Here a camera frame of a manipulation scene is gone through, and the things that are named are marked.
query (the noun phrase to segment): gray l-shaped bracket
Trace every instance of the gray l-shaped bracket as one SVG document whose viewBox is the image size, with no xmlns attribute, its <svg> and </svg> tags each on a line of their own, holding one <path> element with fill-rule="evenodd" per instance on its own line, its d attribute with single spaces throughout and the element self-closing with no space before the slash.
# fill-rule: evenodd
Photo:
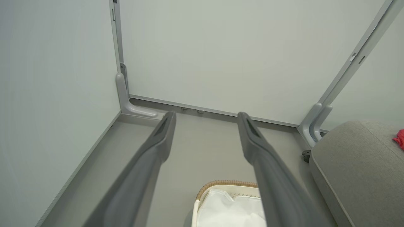
<svg viewBox="0 0 404 227">
<path fill-rule="evenodd" d="M 118 89 L 119 104 L 121 106 L 122 114 L 132 116 L 145 116 L 149 118 L 156 118 L 157 111 L 138 107 L 129 102 L 128 90 L 126 89 L 125 77 L 122 73 L 116 75 L 116 87 Z"/>
</svg>

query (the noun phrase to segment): gray floor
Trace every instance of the gray floor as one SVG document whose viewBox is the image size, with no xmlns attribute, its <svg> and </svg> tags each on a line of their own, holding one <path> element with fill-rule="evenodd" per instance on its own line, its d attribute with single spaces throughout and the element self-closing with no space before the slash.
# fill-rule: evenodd
<svg viewBox="0 0 404 227">
<path fill-rule="evenodd" d="M 196 194 L 213 180 L 256 181 L 244 159 L 236 118 L 162 104 L 136 104 L 160 110 L 175 109 L 177 126 L 168 160 L 162 165 L 154 192 L 148 227 L 190 226 Z M 81 226 L 130 158 L 157 124 L 155 120 L 121 116 L 73 179 L 42 226 Z M 297 129 L 258 123 L 318 208 L 334 223 L 308 164 L 301 159 L 307 147 Z"/>
</svg>

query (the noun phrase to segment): metal wall corner bracket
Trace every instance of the metal wall corner bracket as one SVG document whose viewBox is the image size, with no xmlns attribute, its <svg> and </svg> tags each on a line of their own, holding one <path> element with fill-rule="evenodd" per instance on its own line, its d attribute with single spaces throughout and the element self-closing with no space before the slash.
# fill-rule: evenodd
<svg viewBox="0 0 404 227">
<path fill-rule="evenodd" d="M 129 102 L 128 90 L 126 89 L 125 77 L 122 73 L 116 75 L 116 87 L 118 89 L 119 104 L 122 114 L 133 116 L 146 116 L 156 118 L 157 111 L 135 106 Z"/>
<path fill-rule="evenodd" d="M 311 136 L 313 133 L 310 133 L 310 125 L 312 124 L 313 121 L 316 120 L 316 118 L 321 110 L 321 107 L 322 107 L 321 103 L 314 104 L 314 106 L 311 108 L 309 113 L 303 119 L 300 126 L 297 128 L 300 135 L 303 137 L 303 139 L 306 141 L 307 145 L 310 148 L 313 148 L 314 145 L 316 145 L 316 141 Z"/>
<path fill-rule="evenodd" d="M 332 110 L 332 106 L 328 105 L 323 108 L 323 110 L 318 114 L 318 117 L 314 120 L 314 122 L 310 126 L 310 134 L 312 138 L 318 142 L 323 137 L 320 134 L 320 127 L 324 123 L 325 119 L 328 117 Z"/>
</svg>

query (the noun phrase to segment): gray metal frame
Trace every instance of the gray metal frame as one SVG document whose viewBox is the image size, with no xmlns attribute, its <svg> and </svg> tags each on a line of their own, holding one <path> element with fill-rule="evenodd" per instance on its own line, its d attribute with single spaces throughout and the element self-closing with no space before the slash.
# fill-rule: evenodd
<svg viewBox="0 0 404 227">
<path fill-rule="evenodd" d="M 126 66 L 123 63 L 124 55 L 122 49 L 122 32 L 120 5 L 118 0 L 109 0 L 111 13 L 112 35 L 114 37 L 115 57 L 117 61 L 118 74 L 116 75 L 116 86 L 118 89 L 119 103 L 122 114 L 156 118 L 158 113 L 154 110 L 138 107 L 129 102 L 129 86 Z"/>
<path fill-rule="evenodd" d="M 298 131 L 310 147 L 321 140 L 320 126 L 332 110 L 331 103 L 366 60 L 404 6 L 403 0 L 386 0 L 346 63 L 309 113 Z"/>
<path fill-rule="evenodd" d="M 385 31 L 389 28 L 391 23 L 394 21 L 398 13 L 403 8 L 404 1 L 403 0 L 386 0 L 379 12 L 376 14 L 373 21 L 370 23 L 368 29 L 365 34 L 362 36 L 361 40 L 358 42 L 356 47 L 353 49 L 351 54 L 348 56 L 346 62 L 338 72 L 337 76 L 331 82 L 330 86 L 327 88 L 325 93 L 321 96 L 319 101 L 315 103 L 309 113 L 306 115 L 304 120 L 300 125 L 290 124 L 287 122 L 279 122 L 264 118 L 252 118 L 254 120 L 268 122 L 273 124 L 280 124 L 285 126 L 291 126 L 298 128 L 298 131 L 304 138 L 305 142 L 313 147 L 319 140 L 321 140 L 322 136 L 320 132 L 327 132 L 326 130 L 321 130 L 320 127 L 324 120 L 327 118 L 329 113 L 332 110 L 331 103 L 334 101 L 335 97 L 342 91 L 344 86 L 348 83 L 348 81 L 352 78 L 354 73 L 360 67 L 360 64 L 366 60 L 366 56 L 373 50 L 376 46 L 380 38 L 383 36 Z M 122 28 L 121 28 L 121 18 L 120 18 L 120 0 L 114 0 L 114 8 L 115 8 L 115 28 L 116 28 L 116 39 L 117 39 L 117 48 L 118 48 L 118 57 L 120 62 L 120 70 L 124 75 L 124 82 L 126 87 L 127 96 L 129 98 L 142 99 L 146 101 L 153 101 L 163 104 L 169 105 L 177 105 L 185 108 L 198 109 L 201 111 L 208 111 L 217 114 L 224 114 L 229 116 L 237 116 L 236 113 L 229 113 L 225 111 L 219 111 L 214 109 L 208 109 L 203 107 L 196 107 L 192 105 L 185 105 L 180 103 L 174 103 L 169 101 L 163 101 L 159 99 L 153 99 L 148 97 L 141 97 L 137 95 L 131 95 L 129 93 L 128 87 L 128 78 L 127 78 L 127 69 L 124 65 L 124 57 L 123 57 L 123 45 L 122 45 Z"/>
</svg>

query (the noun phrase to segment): gray sofa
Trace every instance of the gray sofa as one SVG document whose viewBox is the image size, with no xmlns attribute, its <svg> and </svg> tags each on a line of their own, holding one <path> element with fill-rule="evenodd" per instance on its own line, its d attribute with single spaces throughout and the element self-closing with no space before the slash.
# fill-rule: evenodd
<svg viewBox="0 0 404 227">
<path fill-rule="evenodd" d="M 400 128 L 346 122 L 312 149 L 310 169 L 338 226 L 404 226 Z"/>
</svg>

